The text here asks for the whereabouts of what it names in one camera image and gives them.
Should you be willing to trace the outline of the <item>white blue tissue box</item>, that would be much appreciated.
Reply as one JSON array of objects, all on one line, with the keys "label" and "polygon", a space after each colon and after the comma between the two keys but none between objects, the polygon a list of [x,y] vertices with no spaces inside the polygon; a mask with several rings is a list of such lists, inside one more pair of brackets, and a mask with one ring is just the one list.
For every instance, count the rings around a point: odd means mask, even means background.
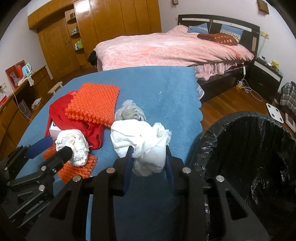
[{"label": "white blue tissue box", "polygon": [[53,140],[56,140],[62,130],[52,121],[49,127],[49,134]]}]

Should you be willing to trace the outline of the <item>white paper wad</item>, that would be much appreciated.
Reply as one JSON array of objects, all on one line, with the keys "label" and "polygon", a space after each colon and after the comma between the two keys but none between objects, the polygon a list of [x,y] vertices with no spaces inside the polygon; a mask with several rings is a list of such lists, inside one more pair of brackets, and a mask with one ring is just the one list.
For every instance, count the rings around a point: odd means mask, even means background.
[{"label": "white paper wad", "polygon": [[161,123],[151,126],[145,121],[118,120],[111,126],[110,138],[121,158],[126,156],[130,146],[133,147],[132,170],[137,176],[148,177],[163,172],[171,131]]}]

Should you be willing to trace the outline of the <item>red glove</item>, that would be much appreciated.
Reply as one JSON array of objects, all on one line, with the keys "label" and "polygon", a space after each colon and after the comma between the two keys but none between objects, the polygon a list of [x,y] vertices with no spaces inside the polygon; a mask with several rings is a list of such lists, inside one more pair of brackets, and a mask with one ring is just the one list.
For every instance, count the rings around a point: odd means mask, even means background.
[{"label": "red glove", "polygon": [[45,137],[50,135],[49,128],[51,123],[54,122],[62,131],[70,129],[80,130],[88,142],[89,149],[97,150],[101,148],[103,144],[104,126],[97,123],[90,123],[85,120],[72,120],[65,115],[65,110],[76,93],[77,91],[68,92],[49,106],[49,117],[45,130]]}]

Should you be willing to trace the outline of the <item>grey knotted sock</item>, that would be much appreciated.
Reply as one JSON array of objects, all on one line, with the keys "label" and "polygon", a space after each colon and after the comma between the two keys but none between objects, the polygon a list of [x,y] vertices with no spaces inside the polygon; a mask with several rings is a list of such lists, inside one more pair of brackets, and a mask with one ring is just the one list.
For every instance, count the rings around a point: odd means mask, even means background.
[{"label": "grey knotted sock", "polygon": [[143,110],[130,99],[126,100],[122,107],[115,112],[115,121],[120,120],[147,121]]}]

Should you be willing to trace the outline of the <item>orange foam net sheet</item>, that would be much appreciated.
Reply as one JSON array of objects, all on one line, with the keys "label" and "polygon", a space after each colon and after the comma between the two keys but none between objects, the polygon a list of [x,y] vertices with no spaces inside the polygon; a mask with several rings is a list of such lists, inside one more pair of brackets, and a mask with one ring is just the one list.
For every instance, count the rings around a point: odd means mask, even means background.
[{"label": "orange foam net sheet", "polygon": [[72,120],[111,127],[118,96],[116,85],[84,83],[65,109],[65,115]]}]

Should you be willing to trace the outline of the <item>black lined trash bin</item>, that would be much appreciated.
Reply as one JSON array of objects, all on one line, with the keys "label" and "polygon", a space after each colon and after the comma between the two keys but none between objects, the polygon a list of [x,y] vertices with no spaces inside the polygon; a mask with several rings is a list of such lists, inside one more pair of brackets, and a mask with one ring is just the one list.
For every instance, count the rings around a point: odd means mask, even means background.
[{"label": "black lined trash bin", "polygon": [[203,177],[225,177],[271,240],[295,240],[295,138],[275,120],[253,111],[221,118],[189,165]]}]

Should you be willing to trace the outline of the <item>orange foam net strip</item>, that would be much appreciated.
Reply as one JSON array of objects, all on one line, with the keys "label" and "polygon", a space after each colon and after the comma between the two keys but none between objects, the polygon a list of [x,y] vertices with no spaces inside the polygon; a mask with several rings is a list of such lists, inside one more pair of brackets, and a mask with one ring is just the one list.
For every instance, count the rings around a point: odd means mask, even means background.
[{"label": "orange foam net strip", "polygon": [[73,166],[69,162],[57,172],[58,177],[67,184],[74,176],[80,175],[83,179],[89,178],[97,163],[97,157],[88,154],[86,164],[83,166]]}]

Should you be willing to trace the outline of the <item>small white crumpled paper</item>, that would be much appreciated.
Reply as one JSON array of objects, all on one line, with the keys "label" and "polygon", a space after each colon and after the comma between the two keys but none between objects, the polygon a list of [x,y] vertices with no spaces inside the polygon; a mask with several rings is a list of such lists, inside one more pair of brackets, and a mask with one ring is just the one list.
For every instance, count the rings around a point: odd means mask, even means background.
[{"label": "small white crumpled paper", "polygon": [[55,140],[56,151],[63,147],[70,147],[72,157],[68,161],[70,165],[80,167],[84,166],[88,160],[89,145],[83,133],[77,129],[60,131]]}]

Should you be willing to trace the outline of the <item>wooden side desk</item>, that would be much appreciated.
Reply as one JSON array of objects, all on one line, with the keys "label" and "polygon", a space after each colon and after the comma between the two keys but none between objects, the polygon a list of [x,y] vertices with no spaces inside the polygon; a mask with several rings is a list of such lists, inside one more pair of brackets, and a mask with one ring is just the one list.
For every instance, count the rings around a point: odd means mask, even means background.
[{"label": "wooden side desk", "polygon": [[48,91],[55,81],[46,67],[35,71],[31,78],[34,85],[26,80],[1,106],[1,158],[17,147],[29,124],[51,98]]}]

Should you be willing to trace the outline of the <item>white small stool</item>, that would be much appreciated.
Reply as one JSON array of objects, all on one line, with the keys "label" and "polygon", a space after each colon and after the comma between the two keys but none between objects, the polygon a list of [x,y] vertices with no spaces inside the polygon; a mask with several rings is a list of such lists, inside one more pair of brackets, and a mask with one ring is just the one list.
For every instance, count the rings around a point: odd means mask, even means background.
[{"label": "white small stool", "polygon": [[47,93],[54,96],[63,87],[63,82],[56,83]]}]

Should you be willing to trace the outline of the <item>light blue kettle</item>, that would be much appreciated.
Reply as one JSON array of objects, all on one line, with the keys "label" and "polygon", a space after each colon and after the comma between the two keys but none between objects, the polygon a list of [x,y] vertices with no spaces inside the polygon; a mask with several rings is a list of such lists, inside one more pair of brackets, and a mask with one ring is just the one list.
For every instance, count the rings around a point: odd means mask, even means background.
[{"label": "light blue kettle", "polygon": [[23,77],[29,77],[32,75],[32,66],[27,63],[22,67]]}]

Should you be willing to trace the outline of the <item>black clothing on bed corner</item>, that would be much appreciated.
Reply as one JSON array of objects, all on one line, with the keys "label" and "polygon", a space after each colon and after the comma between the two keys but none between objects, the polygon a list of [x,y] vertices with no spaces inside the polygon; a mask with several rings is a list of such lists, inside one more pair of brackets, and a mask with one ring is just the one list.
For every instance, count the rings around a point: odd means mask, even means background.
[{"label": "black clothing on bed corner", "polygon": [[92,51],[92,53],[89,55],[87,60],[92,66],[97,66],[97,55],[95,51]]}]

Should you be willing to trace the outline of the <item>white bathroom scale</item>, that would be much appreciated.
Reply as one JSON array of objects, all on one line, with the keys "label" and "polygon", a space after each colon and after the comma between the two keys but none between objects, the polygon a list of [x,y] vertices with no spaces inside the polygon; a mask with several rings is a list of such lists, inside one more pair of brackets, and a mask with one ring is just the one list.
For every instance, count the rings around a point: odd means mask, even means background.
[{"label": "white bathroom scale", "polygon": [[274,120],[278,121],[281,124],[284,123],[284,119],[283,119],[280,111],[276,107],[272,106],[269,103],[266,103],[266,108],[267,108],[271,118],[273,118]]}]

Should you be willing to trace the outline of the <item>bed with pink duvet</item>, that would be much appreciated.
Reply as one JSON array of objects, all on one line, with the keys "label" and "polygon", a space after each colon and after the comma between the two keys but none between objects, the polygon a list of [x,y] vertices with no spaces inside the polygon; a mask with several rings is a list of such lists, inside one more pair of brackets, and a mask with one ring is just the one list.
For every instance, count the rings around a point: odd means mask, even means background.
[{"label": "bed with pink duvet", "polygon": [[254,55],[240,43],[229,46],[197,38],[178,25],[166,33],[120,36],[100,42],[93,51],[99,71],[141,66],[193,67],[197,80],[207,81]]}]

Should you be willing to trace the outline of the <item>wooden wardrobe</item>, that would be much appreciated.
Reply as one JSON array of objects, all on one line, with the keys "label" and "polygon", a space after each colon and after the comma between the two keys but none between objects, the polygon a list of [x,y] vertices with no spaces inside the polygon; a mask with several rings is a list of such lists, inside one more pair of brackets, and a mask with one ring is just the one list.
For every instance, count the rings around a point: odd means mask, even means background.
[{"label": "wooden wardrobe", "polygon": [[158,1],[49,1],[28,15],[54,80],[88,69],[100,42],[161,32]]}]

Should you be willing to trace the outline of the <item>white book on floor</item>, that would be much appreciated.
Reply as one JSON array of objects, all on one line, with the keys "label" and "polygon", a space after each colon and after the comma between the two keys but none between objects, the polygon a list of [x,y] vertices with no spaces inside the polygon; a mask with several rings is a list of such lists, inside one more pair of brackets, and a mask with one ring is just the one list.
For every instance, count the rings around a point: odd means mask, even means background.
[{"label": "white book on floor", "polygon": [[296,133],[296,125],[292,117],[288,114],[285,113],[285,123],[289,126],[289,128]]}]

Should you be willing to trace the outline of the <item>black nightstand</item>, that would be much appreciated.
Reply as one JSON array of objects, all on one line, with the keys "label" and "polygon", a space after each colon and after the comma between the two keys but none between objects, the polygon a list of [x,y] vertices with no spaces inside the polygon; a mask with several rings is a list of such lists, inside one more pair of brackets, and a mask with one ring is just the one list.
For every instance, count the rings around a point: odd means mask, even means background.
[{"label": "black nightstand", "polygon": [[272,103],[276,97],[282,78],[283,76],[279,71],[274,70],[262,59],[256,58],[250,67],[247,82],[263,99]]}]

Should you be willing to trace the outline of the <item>plaid cloth pile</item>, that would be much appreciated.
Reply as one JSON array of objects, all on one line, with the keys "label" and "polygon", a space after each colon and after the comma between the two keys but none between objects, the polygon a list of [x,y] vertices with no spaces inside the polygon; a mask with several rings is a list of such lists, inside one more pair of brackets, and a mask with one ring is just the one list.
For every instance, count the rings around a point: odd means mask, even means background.
[{"label": "plaid cloth pile", "polygon": [[291,81],[281,88],[280,105],[288,107],[293,114],[296,112],[296,85]]}]

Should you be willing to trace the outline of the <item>brown dotted pillow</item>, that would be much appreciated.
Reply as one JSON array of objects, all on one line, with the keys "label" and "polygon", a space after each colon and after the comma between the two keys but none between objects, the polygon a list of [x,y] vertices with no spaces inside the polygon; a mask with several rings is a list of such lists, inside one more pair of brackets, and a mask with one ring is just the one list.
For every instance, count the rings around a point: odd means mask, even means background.
[{"label": "brown dotted pillow", "polygon": [[197,38],[202,39],[202,40],[207,40],[215,43],[219,43],[222,45],[237,45],[239,44],[239,40],[232,37],[231,35],[227,35],[225,33],[216,33],[216,34],[203,34],[199,33],[197,35]]}]

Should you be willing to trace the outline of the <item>left blue pillow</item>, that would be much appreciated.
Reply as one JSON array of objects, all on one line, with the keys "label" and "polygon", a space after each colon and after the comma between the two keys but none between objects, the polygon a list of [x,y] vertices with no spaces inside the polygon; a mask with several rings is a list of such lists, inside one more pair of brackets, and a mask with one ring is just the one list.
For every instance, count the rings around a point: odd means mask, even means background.
[{"label": "left blue pillow", "polygon": [[208,25],[207,23],[203,23],[197,26],[189,26],[188,33],[199,33],[199,34],[208,34]]}]

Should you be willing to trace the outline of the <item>blue pillow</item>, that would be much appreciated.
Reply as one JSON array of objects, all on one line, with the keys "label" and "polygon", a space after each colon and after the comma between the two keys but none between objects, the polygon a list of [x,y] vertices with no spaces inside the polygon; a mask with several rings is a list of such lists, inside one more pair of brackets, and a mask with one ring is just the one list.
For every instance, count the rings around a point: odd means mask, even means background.
[{"label": "blue pillow", "polygon": [[199,34],[208,34],[208,25],[207,23],[203,23],[197,26],[189,26],[188,33],[199,33]]},{"label": "blue pillow", "polygon": [[241,40],[243,32],[244,32],[243,29],[233,27],[233,26],[230,26],[230,25],[225,25],[225,24],[223,24],[221,26],[221,29],[220,29],[220,33],[224,33],[224,34],[227,34],[229,36],[232,36],[232,37],[234,37],[235,39],[237,39],[239,41]]}]

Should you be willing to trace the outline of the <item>yellow plush toy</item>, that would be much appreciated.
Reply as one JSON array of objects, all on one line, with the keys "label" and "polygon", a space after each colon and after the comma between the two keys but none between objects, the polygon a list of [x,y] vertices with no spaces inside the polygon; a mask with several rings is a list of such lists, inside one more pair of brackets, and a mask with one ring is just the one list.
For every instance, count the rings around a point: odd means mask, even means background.
[{"label": "yellow plush toy", "polygon": [[276,61],[271,62],[271,67],[275,70],[279,70],[279,64]]}]

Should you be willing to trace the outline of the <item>right blue pillow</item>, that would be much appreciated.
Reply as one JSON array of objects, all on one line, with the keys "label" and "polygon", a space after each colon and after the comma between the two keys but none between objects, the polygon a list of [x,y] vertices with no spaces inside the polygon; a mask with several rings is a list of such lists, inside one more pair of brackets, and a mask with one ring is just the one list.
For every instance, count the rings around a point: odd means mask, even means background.
[{"label": "right blue pillow", "polygon": [[223,24],[221,26],[221,29],[220,29],[220,33],[224,33],[224,34],[227,34],[229,36],[232,36],[232,37],[234,37],[235,39],[237,39],[239,41],[241,40],[243,32],[244,32],[243,29],[233,27],[233,26],[230,26],[230,25],[225,25],[225,24]]}]

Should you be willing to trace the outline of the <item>black wooden headboard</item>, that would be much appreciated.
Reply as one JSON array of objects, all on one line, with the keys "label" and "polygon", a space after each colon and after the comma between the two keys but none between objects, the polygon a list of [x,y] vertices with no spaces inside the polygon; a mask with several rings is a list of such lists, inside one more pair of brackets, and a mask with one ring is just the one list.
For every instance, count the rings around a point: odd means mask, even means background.
[{"label": "black wooden headboard", "polygon": [[184,26],[198,26],[207,24],[210,34],[219,33],[221,29],[233,30],[234,33],[242,33],[239,43],[257,56],[260,27],[246,21],[229,18],[226,16],[186,14],[178,15],[178,24]]}]

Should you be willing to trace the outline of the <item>red picture frame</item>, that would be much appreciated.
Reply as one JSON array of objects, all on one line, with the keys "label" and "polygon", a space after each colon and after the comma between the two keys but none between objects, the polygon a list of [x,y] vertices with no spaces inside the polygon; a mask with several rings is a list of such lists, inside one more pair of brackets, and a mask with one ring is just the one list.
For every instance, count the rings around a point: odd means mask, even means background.
[{"label": "red picture frame", "polygon": [[18,88],[18,82],[23,78],[22,68],[25,64],[25,60],[22,60],[5,70],[13,90]]}]

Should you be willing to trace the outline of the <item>wall lamp left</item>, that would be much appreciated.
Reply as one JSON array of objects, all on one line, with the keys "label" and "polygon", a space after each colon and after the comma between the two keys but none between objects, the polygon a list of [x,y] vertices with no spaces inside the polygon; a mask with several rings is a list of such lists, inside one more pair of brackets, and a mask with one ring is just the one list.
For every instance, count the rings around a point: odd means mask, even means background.
[{"label": "wall lamp left", "polygon": [[179,1],[178,0],[171,0],[171,2],[172,2],[173,5],[179,4]]}]

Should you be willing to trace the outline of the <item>brown wall lamp right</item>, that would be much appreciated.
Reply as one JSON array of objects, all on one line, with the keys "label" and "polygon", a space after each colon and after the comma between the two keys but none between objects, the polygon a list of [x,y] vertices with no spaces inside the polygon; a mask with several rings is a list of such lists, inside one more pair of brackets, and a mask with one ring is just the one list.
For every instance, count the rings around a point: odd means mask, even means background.
[{"label": "brown wall lamp right", "polygon": [[269,15],[268,4],[263,0],[257,0],[258,10],[266,15]]}]

